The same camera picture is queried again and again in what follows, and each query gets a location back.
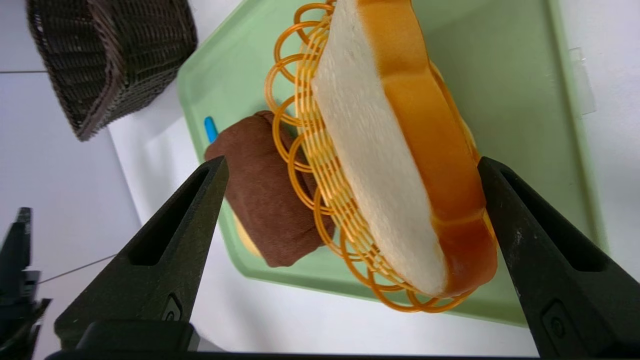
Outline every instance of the orange wire basket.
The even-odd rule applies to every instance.
[[[406,282],[385,260],[384,254],[376,246],[366,219],[360,213],[351,187],[342,171],[335,153],[332,139],[326,130],[318,105],[311,90],[314,77],[324,47],[329,37],[335,0],[325,3],[303,5],[294,14],[294,24],[286,29],[274,48],[275,65],[269,71],[264,88],[267,105],[275,114],[273,140],[282,159],[287,163],[289,179],[300,200],[314,212],[316,227],[326,246],[340,256],[351,273],[368,286],[382,303],[399,311],[440,313],[450,310],[464,301],[472,291],[453,299],[429,298]],[[310,10],[323,10],[318,21],[302,21],[302,15]],[[297,54],[282,57],[282,45],[291,35],[299,36],[302,45]],[[287,70],[295,66],[295,73]],[[282,75],[294,85],[294,93],[281,104],[273,97],[273,84]],[[286,113],[295,107],[295,116]],[[289,151],[280,139],[282,123],[294,127],[297,137]],[[308,164],[295,159],[302,148]],[[298,182],[296,172],[313,173],[318,187],[311,199]],[[336,240],[328,234],[322,222],[322,215],[329,215],[339,228]],[[390,299],[388,294],[404,294],[402,303]]]

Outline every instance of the white table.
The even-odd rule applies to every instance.
[[[583,121],[611,256],[640,279],[640,2],[561,1],[569,48],[581,48],[595,97],[596,111]],[[200,40],[238,3],[191,0]],[[146,222],[198,165],[175,83],[147,109],[109,130],[140,220]],[[229,351],[537,354],[528,329],[398,313],[375,302],[246,279],[230,262],[219,231],[191,322],[204,338]]]

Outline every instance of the white surface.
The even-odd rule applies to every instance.
[[[60,340],[53,332],[53,323],[56,318],[71,304],[84,288],[104,269],[111,261],[104,260],[87,266],[71,274],[47,281],[38,288],[38,298],[52,299],[49,308],[44,314],[42,328],[38,337],[36,349],[33,352],[33,360],[42,360],[52,353],[60,350]]]
[[[562,0],[561,8],[595,98],[582,121],[610,254],[640,280],[640,1]]]
[[[192,0],[201,40],[237,2]],[[585,117],[585,124],[612,256],[636,278],[639,4],[563,0],[570,47],[582,47],[596,97],[597,111]],[[143,221],[196,166],[180,108],[171,110],[167,104],[179,105],[167,93],[144,117],[132,115],[116,122],[118,129],[111,127]],[[140,159],[163,171],[150,174],[135,166]],[[373,302],[245,279],[230,263],[218,232],[191,321],[203,336],[234,351],[536,354],[527,329],[449,315],[402,314]]]
[[[237,352],[537,355],[528,329],[400,313],[377,302],[246,279],[218,230],[191,323],[201,336]]]
[[[0,72],[44,70],[31,39],[26,0],[2,0],[0,5]]]
[[[42,279],[116,254],[140,228],[109,132],[78,141],[47,74],[0,74],[0,174],[0,233],[33,208]]]

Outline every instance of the blue handle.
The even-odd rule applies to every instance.
[[[216,124],[213,123],[212,117],[208,116],[204,118],[204,128],[207,131],[209,143],[216,141],[216,138],[218,137],[218,130],[216,129]]]

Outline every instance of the plastic tray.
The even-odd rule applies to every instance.
[[[308,2],[245,0],[182,66],[179,97],[200,161],[209,144],[205,117],[223,131],[266,109],[264,79],[274,64],[273,45]],[[429,54],[481,153],[508,164],[602,247],[557,3],[418,0],[414,7]],[[285,43],[283,56],[299,46],[299,40]],[[279,101],[292,94],[284,84],[276,86]],[[218,224],[231,260],[247,277],[376,300],[328,249],[290,268],[269,268],[241,244],[226,203]],[[451,313],[526,324],[502,259],[495,278]]]

